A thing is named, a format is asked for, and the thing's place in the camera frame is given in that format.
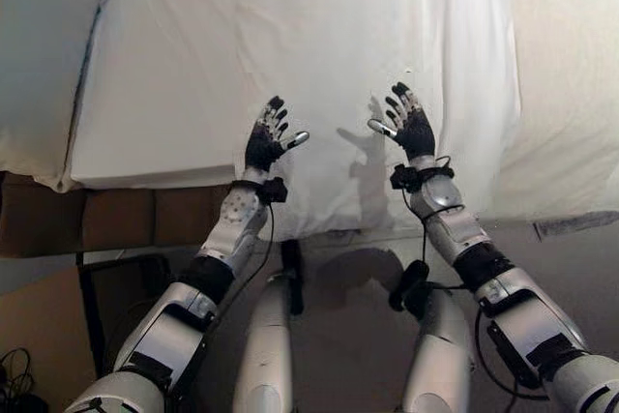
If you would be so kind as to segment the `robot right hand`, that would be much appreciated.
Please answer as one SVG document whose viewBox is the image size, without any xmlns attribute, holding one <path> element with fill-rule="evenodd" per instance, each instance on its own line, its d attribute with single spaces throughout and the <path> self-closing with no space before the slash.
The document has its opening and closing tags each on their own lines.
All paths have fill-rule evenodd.
<svg viewBox="0 0 619 413">
<path fill-rule="evenodd" d="M 409 161 L 435 155 L 435 138 L 430 122 L 412 90 L 402 82 L 392 87 L 397 98 L 386 97 L 385 115 L 390 123 L 370 118 L 368 127 L 387 136 L 401 147 Z"/>
</svg>

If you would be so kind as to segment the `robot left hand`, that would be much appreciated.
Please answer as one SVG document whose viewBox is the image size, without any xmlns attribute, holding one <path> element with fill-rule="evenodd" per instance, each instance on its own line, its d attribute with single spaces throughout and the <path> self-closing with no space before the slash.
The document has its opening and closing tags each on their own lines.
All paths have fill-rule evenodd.
<svg viewBox="0 0 619 413">
<path fill-rule="evenodd" d="M 288 110 L 280 96 L 271 98 L 255 120 L 245 150 L 245 168 L 265 173 L 285 153 L 310 139 L 307 131 L 287 134 Z"/>
</svg>

